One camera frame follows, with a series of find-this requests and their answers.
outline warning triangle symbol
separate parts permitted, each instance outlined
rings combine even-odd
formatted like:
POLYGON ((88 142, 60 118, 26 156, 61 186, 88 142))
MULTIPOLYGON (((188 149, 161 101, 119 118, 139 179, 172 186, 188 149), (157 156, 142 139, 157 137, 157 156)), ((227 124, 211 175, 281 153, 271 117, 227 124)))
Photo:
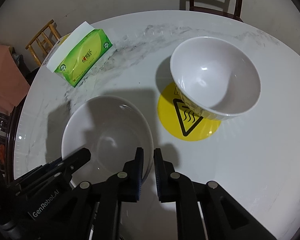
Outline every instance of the warning triangle symbol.
POLYGON ((203 117, 196 115, 181 99, 175 98, 173 105, 177 112, 182 134, 186 137, 201 122, 203 117))

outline bowl rim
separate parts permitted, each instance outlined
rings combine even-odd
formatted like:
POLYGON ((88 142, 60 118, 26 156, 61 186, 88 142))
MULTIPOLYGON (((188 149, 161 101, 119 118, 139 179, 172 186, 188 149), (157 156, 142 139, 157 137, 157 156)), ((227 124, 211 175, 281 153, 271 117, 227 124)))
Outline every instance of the bowl rim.
POLYGON ((241 114, 245 114, 247 113, 248 111, 250 111, 251 109, 253 109, 256 104, 258 103, 259 99, 260 99, 260 96, 261 96, 261 79, 260 79, 260 75, 259 75, 259 72, 256 68, 256 66, 254 65, 254 63, 252 62, 252 60, 241 50, 239 49, 237 46, 235 46, 234 44, 228 42, 228 41, 225 41, 223 39, 220 39, 220 38, 216 38, 216 37, 210 37, 210 36, 198 36, 198 37, 193 37, 193 38, 189 38, 183 42, 181 42, 173 51, 171 57, 170 57, 170 72, 171 72, 171 75, 172 75, 172 78, 173 78, 173 81, 174 83, 176 84, 176 86, 178 87, 178 89, 190 100, 192 101, 193 103, 195 103, 197 106, 199 106, 200 108, 204 109, 204 110, 207 110, 213 114, 217 114, 217 115, 221 115, 221 116, 229 116, 229 117, 235 117, 235 116, 239 116, 241 114), (256 73, 257 73, 257 76, 258 76, 258 80, 259 80, 259 85, 260 85, 260 91, 259 91, 259 95, 258 95, 258 98, 257 100, 255 101, 255 103, 253 104, 253 106, 251 106, 249 109, 243 111, 243 112, 239 112, 239 113, 235 113, 235 114, 228 114, 228 113, 224 113, 224 112, 219 112, 219 111, 216 111, 216 110, 213 110, 209 107, 206 107, 204 106, 203 104, 200 104, 197 100, 195 100, 193 97, 191 97, 181 86, 180 84, 178 84, 178 82, 176 82, 176 77, 174 76, 174 73, 173 73, 173 70, 172 70, 172 61, 175 57, 175 54, 177 52, 178 49, 180 49, 181 46, 183 46, 184 44, 188 43, 188 42, 191 42, 193 40, 197 40, 197 39, 214 39, 214 40, 219 40, 219 41, 223 41, 225 43, 228 43, 229 45, 235 47, 236 49, 238 49, 239 51, 241 51, 246 57, 248 60, 250 60, 250 62, 252 63, 252 65, 254 66, 255 70, 256 70, 256 73))
POLYGON ((125 103, 126 105, 128 105, 129 107, 131 107, 133 110, 135 110, 139 116, 141 117, 141 119, 143 120, 144 124, 146 125, 146 132, 150 135, 149 136, 149 139, 150 139, 150 154, 149 154, 149 161, 148 161, 148 167, 146 169, 146 172, 142 178, 142 184, 146 181, 146 179, 148 178, 148 175, 150 173, 150 170, 152 168, 152 165, 153 165, 153 159, 154 159, 154 143, 153 143, 153 136, 152 136, 152 132, 151 132, 151 129, 150 129, 150 126, 146 120, 146 118, 144 117, 144 115, 141 113, 141 111, 133 104, 131 103, 130 101, 124 99, 124 98, 121 98, 121 97, 118 97, 118 96, 112 96, 112 95, 101 95, 101 96, 97 96, 97 97, 94 97, 94 98, 90 98, 89 100, 85 101, 81 106, 78 107, 78 109, 76 109, 74 111, 74 113, 71 115, 64 131, 63 131, 63 135, 62 135, 62 141, 61 141, 61 157, 62 159, 64 158, 64 147, 65 147, 65 133, 66 133, 66 130, 69 126, 69 123, 71 122, 71 120, 74 118, 75 114, 77 112, 79 112, 80 109, 84 108, 85 105, 87 105, 87 103, 89 101, 93 101, 93 100, 99 100, 99 99, 103 99, 103 98, 111 98, 111 99, 116 99, 116 100, 119 100, 123 103, 125 103))

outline white bowl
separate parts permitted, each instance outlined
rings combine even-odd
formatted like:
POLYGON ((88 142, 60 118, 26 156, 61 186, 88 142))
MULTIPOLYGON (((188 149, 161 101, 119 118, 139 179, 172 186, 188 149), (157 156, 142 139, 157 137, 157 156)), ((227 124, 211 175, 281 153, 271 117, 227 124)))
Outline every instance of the white bowl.
POLYGON ((142 113, 130 102, 115 96, 92 98, 71 116, 63 133, 62 158, 85 147, 91 160, 73 174, 72 184, 98 183, 122 171, 134 159, 137 147, 144 150, 143 179, 153 160, 153 139, 142 113))
POLYGON ((251 60, 218 38, 184 41, 171 56, 170 70, 184 103, 208 119, 239 116, 260 97, 260 78, 251 60))

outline white plate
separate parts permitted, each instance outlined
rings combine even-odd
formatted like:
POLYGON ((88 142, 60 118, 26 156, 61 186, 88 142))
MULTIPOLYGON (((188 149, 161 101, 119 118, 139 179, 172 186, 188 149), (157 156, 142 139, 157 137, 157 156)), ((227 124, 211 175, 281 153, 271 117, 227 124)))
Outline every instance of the white plate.
POLYGON ((153 139, 142 113, 130 102, 115 96, 92 98, 71 116, 63 133, 62 158, 85 147, 91 160, 73 174, 74 186, 81 181, 98 183, 122 171, 133 160, 137 147, 144 150, 143 179, 153 160, 153 139))

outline tissue box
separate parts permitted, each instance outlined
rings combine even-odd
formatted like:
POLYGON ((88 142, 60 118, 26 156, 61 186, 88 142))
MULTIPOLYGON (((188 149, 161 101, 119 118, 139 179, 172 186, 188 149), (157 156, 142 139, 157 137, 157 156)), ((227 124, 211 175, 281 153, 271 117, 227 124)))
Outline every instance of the tissue box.
POLYGON ((84 22, 55 44, 42 65, 75 87, 111 46, 102 29, 84 22))

